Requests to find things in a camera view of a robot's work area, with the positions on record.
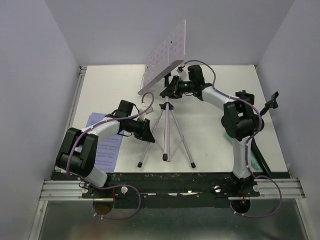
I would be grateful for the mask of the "black mounting rail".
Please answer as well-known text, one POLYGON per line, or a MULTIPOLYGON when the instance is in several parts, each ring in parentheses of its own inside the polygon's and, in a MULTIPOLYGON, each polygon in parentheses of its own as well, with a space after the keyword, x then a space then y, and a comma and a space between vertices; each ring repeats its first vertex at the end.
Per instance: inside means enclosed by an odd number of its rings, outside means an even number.
POLYGON ((113 173, 105 184, 114 190, 89 186, 82 200, 113 203, 117 209, 227 208, 229 198, 258 197, 252 177, 237 180, 231 173, 113 173))

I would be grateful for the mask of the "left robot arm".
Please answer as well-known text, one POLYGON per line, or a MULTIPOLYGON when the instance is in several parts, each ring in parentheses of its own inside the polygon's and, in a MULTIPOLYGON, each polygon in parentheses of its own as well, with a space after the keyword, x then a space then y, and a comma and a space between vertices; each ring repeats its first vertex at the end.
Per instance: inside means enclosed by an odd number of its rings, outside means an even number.
POLYGON ((132 102, 121 100, 118 108, 101 121, 83 129, 69 128, 58 151, 55 166, 93 184, 93 191, 99 197, 107 197, 111 191, 108 175, 95 166, 99 143, 122 131, 133 134, 138 140, 155 142, 150 120, 138 119, 138 115, 131 116, 135 106, 132 102))

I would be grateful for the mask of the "aluminium frame rail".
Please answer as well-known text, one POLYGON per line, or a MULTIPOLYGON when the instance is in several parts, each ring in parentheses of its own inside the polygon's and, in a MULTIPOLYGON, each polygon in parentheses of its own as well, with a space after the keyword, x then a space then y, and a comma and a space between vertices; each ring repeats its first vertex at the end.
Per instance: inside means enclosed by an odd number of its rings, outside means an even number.
MULTIPOLYGON (((292 178, 286 172, 273 172, 272 180, 265 178, 255 179, 257 183, 259 196, 250 197, 249 199, 235 199, 229 198, 229 204, 233 203, 235 208, 247 208, 253 201, 271 201, 281 200, 282 202, 287 200, 296 201, 297 204, 305 198, 305 193, 302 188, 301 182, 297 178, 292 178)), ((89 184, 77 180, 75 177, 65 177, 63 171, 59 168, 55 169, 51 175, 50 180, 46 180, 43 183, 42 190, 39 197, 39 205, 37 209, 37 215, 34 219, 30 237, 32 239, 39 239, 43 236, 43 226, 45 213, 47 211, 50 202, 72 202, 72 201, 84 201, 93 205, 109 206, 115 209, 115 204, 108 202, 93 202, 92 200, 80 199, 81 193, 88 192, 89 184)), ((215 208, 224 209, 217 207, 189 207, 189 208, 155 208, 155 209, 193 209, 193 208, 215 208)), ((129 208, 133 211, 140 209, 153 209, 153 208, 142 208, 137 206, 136 208, 129 208)))

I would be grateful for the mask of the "sheet music page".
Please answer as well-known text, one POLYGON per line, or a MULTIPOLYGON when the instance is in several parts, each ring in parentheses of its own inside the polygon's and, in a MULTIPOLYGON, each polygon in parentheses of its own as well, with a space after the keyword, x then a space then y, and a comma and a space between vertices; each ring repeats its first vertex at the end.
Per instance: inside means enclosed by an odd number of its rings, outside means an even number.
POLYGON ((113 173, 121 147, 123 136, 114 134, 101 141, 96 150, 94 166, 105 173, 113 173))

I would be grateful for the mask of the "black microphone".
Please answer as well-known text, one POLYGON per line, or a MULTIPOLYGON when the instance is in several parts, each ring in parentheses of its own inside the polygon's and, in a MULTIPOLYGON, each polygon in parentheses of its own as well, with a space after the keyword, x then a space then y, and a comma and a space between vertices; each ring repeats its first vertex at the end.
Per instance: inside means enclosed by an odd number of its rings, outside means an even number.
POLYGON ((263 173, 267 177, 271 177, 272 171, 270 170, 267 162, 265 161, 258 145, 256 144, 255 139, 253 138, 251 141, 251 152, 253 153, 253 156, 255 157, 257 163, 259 164, 260 168, 262 169, 263 173))

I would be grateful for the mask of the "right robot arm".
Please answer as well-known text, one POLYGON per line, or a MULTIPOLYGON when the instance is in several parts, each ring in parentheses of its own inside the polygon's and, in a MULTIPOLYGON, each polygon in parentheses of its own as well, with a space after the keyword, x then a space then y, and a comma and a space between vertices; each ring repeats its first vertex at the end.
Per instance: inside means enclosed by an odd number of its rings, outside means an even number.
POLYGON ((253 176, 251 170, 252 141, 263 128, 261 114, 254 106, 255 96, 244 90, 238 91, 235 96, 218 90, 213 83, 205 82, 200 65, 188 66, 187 73, 188 81, 174 76, 160 96, 180 99, 183 94, 192 94, 200 101, 223 111, 221 124, 232 139, 232 174, 237 178, 230 183, 230 191, 236 196, 241 196, 248 190, 245 179, 253 176))

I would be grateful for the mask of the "white music stand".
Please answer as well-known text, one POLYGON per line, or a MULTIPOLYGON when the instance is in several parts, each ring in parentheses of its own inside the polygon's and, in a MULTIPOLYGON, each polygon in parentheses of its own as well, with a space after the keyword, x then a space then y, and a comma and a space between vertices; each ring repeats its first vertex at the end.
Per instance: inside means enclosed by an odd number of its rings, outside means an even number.
MULTIPOLYGON (((151 87, 164 79, 164 87, 168 88, 170 85, 169 79, 172 71, 183 63, 186 55, 186 21, 181 20, 169 33, 169 35, 161 42, 161 44, 151 52, 145 62, 144 74, 142 75, 140 90, 138 95, 145 94, 151 87)), ((164 130, 163 130, 163 154, 162 160, 170 162, 175 154, 171 152, 170 143, 170 118, 173 118, 174 124, 177 128, 180 140, 179 143, 183 144, 186 154, 188 156, 191 168, 195 168, 196 164, 190 153, 185 136, 180 128, 174 106, 171 104, 171 99, 176 99, 176 95, 172 91, 165 93, 162 97, 164 102, 159 105, 160 113, 153 126, 154 132, 160 119, 164 116, 164 130)))

